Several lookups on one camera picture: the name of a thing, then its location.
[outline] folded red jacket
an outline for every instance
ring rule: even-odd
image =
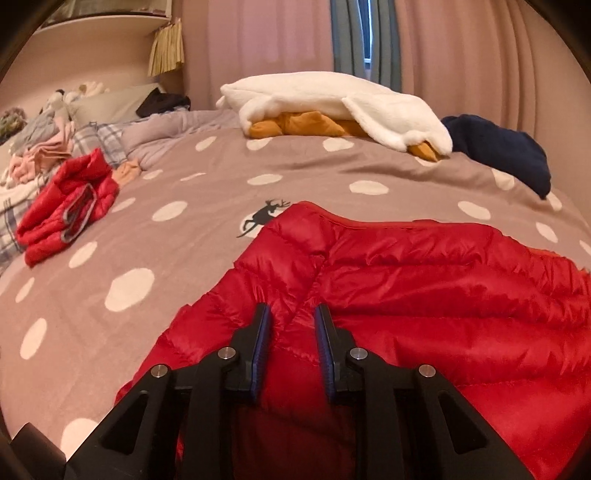
[[[23,217],[17,241],[32,267],[61,252],[109,211],[119,186],[103,152],[66,160]]]

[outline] screw head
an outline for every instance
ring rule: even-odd
[[[365,348],[356,346],[349,351],[349,355],[356,360],[365,360],[368,357],[368,351]]]
[[[224,348],[220,348],[217,356],[222,360],[230,360],[234,358],[236,355],[236,351],[231,346],[225,346]]]
[[[435,377],[435,373],[437,373],[437,371],[435,370],[435,367],[432,367],[431,365],[421,365],[420,367],[418,367],[418,372],[427,378],[431,378],[431,377]]]
[[[168,373],[168,367],[166,365],[154,365],[150,373],[153,377],[160,378]]]

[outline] deer print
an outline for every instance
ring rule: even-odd
[[[285,202],[285,201],[281,201],[281,203],[275,204],[273,203],[274,200],[267,200],[265,203],[267,204],[267,206],[263,207],[262,209],[260,209],[257,213],[255,213],[254,215],[252,215],[251,219],[248,219],[246,222],[244,222],[244,225],[242,226],[242,230],[244,231],[244,233],[242,235],[237,236],[236,238],[241,238],[243,236],[245,236],[246,234],[252,232],[256,227],[258,227],[259,225],[266,225],[268,224],[271,220],[273,220],[275,217],[273,217],[271,214],[275,213],[275,211],[278,208],[287,208],[289,207],[289,205],[291,205],[291,202]],[[252,223],[252,226],[247,230],[246,226]]]

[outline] polka dot blanket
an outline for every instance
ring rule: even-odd
[[[30,421],[71,455],[178,309],[301,200],[366,222],[485,223],[591,267],[591,232],[565,194],[540,200],[463,154],[428,163],[357,138],[189,135],[69,250],[32,270],[21,258],[0,278],[10,432]]]

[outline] red puffer jacket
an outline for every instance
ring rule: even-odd
[[[41,191],[17,229],[29,267],[65,250],[87,225],[103,218],[119,193],[99,148],[66,160]]]
[[[590,299],[590,277],[571,261],[494,228],[358,223],[304,202],[179,311],[134,381],[154,364],[199,362],[267,302],[267,374],[260,405],[236,416],[236,478],[351,478],[352,419],[326,401],[314,335],[313,309],[326,302],[359,346],[394,365],[434,365],[538,480],[553,480],[591,425]]]

